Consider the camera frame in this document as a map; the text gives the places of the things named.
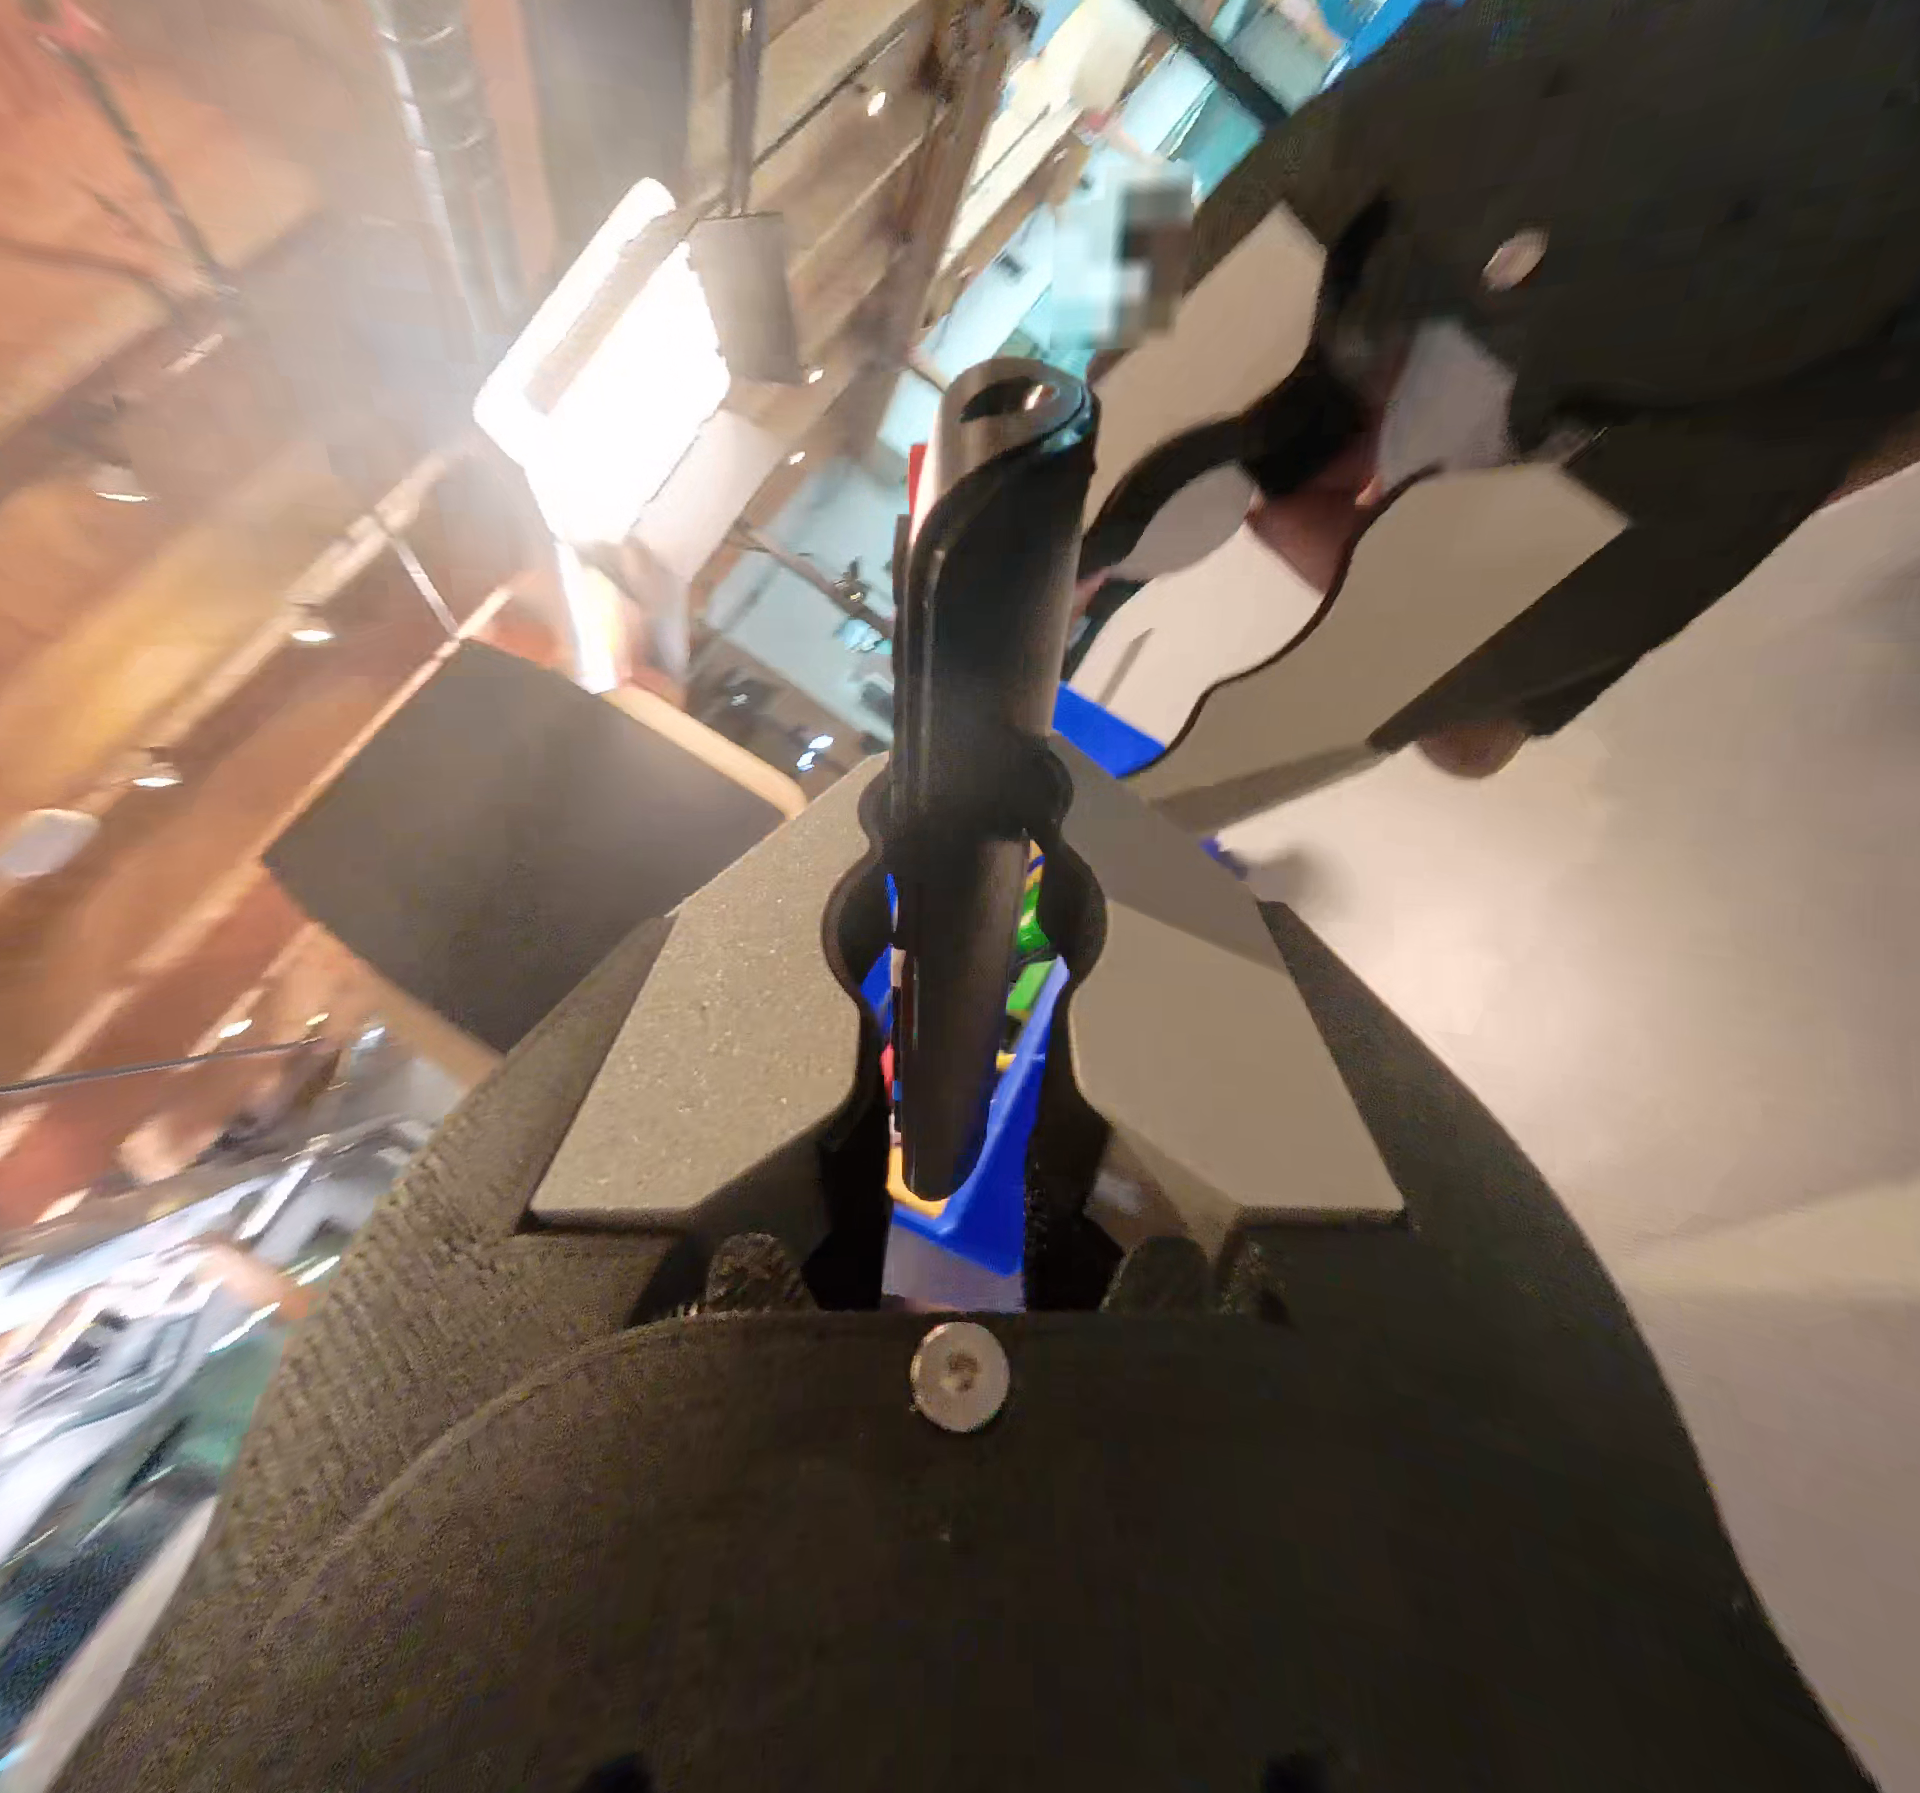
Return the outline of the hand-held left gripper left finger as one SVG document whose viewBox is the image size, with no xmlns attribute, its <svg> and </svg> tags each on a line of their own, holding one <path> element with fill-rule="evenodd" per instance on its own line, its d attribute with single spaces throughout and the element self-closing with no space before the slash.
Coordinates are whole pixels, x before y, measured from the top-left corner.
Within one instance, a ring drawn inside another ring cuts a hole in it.
<svg viewBox="0 0 1920 1793">
<path fill-rule="evenodd" d="M 564 1231 L 832 1227 L 818 1145 L 856 1094 L 861 1006 L 828 958 L 830 897 L 871 856 L 864 761 L 674 912 L 530 1200 Z"/>
</svg>

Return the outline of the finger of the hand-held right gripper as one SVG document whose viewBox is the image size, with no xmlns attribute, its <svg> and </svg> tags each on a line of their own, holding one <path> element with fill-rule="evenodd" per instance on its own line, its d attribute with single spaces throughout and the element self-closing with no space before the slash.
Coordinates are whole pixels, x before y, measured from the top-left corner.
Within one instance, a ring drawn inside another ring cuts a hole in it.
<svg viewBox="0 0 1920 1793">
<path fill-rule="evenodd" d="M 1358 537 L 1283 652 L 1207 690 L 1134 792 L 1216 834 L 1417 737 L 1397 718 L 1596 556 L 1625 520 L 1552 464 L 1447 469 Z"/>
<path fill-rule="evenodd" d="M 1098 437 L 1078 586 L 1148 582 L 1226 545 L 1254 504 L 1254 479 L 1224 456 L 1153 502 L 1133 532 L 1108 502 L 1160 447 L 1233 419 L 1285 382 L 1316 323 L 1325 249 L 1271 207 L 1183 298 L 1175 323 L 1125 352 L 1095 384 Z"/>
</svg>

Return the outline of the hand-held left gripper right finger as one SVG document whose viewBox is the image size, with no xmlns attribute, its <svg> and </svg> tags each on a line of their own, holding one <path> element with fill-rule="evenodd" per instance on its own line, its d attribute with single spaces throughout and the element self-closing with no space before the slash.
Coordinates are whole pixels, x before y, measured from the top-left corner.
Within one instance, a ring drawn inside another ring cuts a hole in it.
<svg viewBox="0 0 1920 1793">
<path fill-rule="evenodd" d="M 1038 1111 L 1038 1238 L 1391 1225 L 1405 1197 L 1249 887 L 1078 751 L 1043 757 L 1068 981 Z"/>
</svg>

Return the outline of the blue plastic bin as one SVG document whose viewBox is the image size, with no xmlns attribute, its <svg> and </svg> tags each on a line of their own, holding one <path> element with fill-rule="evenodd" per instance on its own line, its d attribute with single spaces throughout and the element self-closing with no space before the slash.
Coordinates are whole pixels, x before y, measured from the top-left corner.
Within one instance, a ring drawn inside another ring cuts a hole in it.
<svg viewBox="0 0 1920 1793">
<path fill-rule="evenodd" d="M 952 1194 L 930 1200 L 889 1174 L 892 1225 L 881 1294 L 899 1307 L 1018 1308 L 1025 1255 L 1025 1168 L 1032 1135 L 1054 1012 L 1068 986 L 1068 964 L 1043 941 L 1040 887 L 1043 859 L 1025 875 L 1010 986 L 987 1120 L 973 1170 Z"/>
</svg>

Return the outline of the black remote control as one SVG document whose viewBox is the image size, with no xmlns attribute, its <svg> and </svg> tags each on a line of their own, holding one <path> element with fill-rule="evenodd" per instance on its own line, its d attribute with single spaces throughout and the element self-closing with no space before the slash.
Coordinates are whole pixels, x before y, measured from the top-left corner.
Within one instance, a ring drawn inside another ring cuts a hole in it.
<svg viewBox="0 0 1920 1793">
<path fill-rule="evenodd" d="M 907 1187 L 941 1200 L 986 1137 L 1066 652 L 1098 404 L 991 359 L 946 392 L 896 546 L 893 1053 Z"/>
</svg>

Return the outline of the person's right hand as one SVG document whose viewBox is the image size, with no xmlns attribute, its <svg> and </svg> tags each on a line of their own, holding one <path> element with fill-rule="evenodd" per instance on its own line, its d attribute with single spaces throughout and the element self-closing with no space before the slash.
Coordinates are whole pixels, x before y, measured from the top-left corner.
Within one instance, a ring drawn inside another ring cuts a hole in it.
<svg viewBox="0 0 1920 1793">
<path fill-rule="evenodd" d="M 1519 721 L 1453 722 L 1417 741 L 1428 765 L 1453 779 L 1484 781 L 1503 773 L 1533 741 Z"/>
</svg>

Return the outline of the studio light panel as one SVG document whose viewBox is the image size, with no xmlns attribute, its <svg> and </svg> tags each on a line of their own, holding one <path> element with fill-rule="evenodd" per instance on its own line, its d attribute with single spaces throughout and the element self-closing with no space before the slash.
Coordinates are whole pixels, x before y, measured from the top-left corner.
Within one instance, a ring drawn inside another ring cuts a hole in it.
<svg viewBox="0 0 1920 1793">
<path fill-rule="evenodd" d="M 732 386 L 693 228 L 663 182 L 629 187 L 475 398 L 568 546 L 625 537 Z"/>
</svg>

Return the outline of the silver ceiling duct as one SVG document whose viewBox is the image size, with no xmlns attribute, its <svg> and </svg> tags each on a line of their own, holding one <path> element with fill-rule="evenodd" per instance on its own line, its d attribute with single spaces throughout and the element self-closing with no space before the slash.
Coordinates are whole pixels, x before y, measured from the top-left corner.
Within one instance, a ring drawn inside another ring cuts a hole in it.
<svg viewBox="0 0 1920 1793">
<path fill-rule="evenodd" d="M 524 265 L 467 0 L 364 1 L 476 359 L 492 367 L 522 317 Z"/>
</svg>

